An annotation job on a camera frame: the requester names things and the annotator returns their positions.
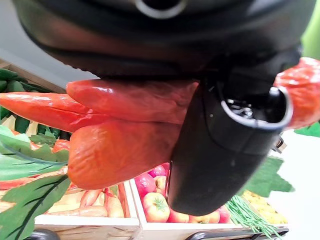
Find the wooden box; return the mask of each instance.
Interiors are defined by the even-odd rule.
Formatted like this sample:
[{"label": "wooden box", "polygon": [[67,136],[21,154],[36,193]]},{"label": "wooden box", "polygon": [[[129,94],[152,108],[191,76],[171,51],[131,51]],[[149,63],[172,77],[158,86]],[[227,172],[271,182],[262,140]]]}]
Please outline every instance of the wooden box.
[{"label": "wooden box", "polygon": [[[31,74],[14,64],[0,60],[0,68],[9,69],[17,72],[19,76],[24,77],[30,83],[34,83],[52,90],[56,93],[65,93],[66,91],[43,78]],[[2,125],[14,129],[15,118],[10,116],[1,121]],[[28,136],[35,134],[38,123],[30,122],[26,132]],[[140,223],[136,213],[136,208],[131,193],[129,182],[119,185],[119,192],[125,194],[125,218],[114,217],[83,217],[83,216],[57,216],[40,215],[35,219],[35,227],[38,229],[48,229],[56,232],[61,240],[130,240],[140,230]],[[57,204],[63,205],[63,199]]]},{"label": "wooden box", "polygon": [[[244,228],[241,225],[233,223],[201,224],[147,222],[134,179],[130,180],[130,186],[141,226],[141,232],[137,235],[138,240],[233,240],[255,239],[252,237],[258,237],[258,235],[253,233],[249,228]],[[277,225],[277,227],[277,232],[279,232],[280,235],[284,235],[289,231],[285,225]],[[259,239],[261,240],[266,239],[263,235],[260,237],[261,238]]]}]

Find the white wall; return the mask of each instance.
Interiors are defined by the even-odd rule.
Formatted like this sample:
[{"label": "white wall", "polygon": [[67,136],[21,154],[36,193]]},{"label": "white wall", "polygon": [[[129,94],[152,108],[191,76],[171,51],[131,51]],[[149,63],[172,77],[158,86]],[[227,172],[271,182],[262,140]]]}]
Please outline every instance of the white wall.
[{"label": "white wall", "polygon": [[0,59],[63,88],[70,81],[97,78],[64,65],[33,44],[20,26],[11,0],[0,0]]}]

